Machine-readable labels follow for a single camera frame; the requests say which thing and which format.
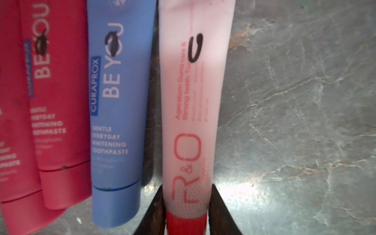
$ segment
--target black marker drawing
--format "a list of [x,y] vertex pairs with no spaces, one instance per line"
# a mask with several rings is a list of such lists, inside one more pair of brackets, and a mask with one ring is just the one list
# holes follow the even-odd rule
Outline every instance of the black marker drawing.
[[108,34],[106,35],[106,38],[105,38],[105,45],[108,45],[108,41],[109,41],[110,37],[112,37],[112,41],[111,41],[111,45],[110,45],[110,53],[111,53],[111,56],[114,57],[116,55],[116,52],[119,49],[117,31],[108,32]]
[[47,38],[44,35],[47,29],[44,29],[42,34],[36,38],[35,41],[35,52],[37,55],[44,56],[47,52]]
[[193,37],[189,40],[189,46],[188,46],[188,60],[191,63],[196,62],[199,59],[201,48],[202,48],[202,41],[204,40],[204,36],[202,33],[197,34],[197,51],[194,57],[192,57],[192,46],[193,46]]

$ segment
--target marble surface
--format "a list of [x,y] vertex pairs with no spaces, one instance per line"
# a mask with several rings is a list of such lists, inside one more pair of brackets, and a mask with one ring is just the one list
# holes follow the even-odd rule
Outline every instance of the marble surface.
[[[37,235],[138,226],[162,182],[155,35],[139,213],[99,229],[88,199]],[[237,0],[214,183],[245,235],[376,235],[375,74],[376,1]]]

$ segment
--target red toothpaste tube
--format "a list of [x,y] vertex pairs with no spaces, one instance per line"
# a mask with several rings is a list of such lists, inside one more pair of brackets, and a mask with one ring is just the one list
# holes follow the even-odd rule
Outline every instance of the red toothpaste tube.
[[19,3],[45,204],[67,208],[91,195],[86,1]]
[[0,208],[11,235],[34,233],[65,211],[44,205],[19,18],[18,1],[0,1]]

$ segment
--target pink toothpaste tube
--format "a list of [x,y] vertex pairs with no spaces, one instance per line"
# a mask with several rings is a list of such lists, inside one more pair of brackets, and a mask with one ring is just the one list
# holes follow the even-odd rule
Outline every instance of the pink toothpaste tube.
[[160,0],[167,232],[204,234],[235,0]]

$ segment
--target blue toothpaste tube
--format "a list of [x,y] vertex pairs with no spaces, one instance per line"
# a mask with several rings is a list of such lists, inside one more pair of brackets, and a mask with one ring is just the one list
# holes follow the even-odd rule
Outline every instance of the blue toothpaste tube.
[[92,218],[139,210],[156,0],[88,0]]

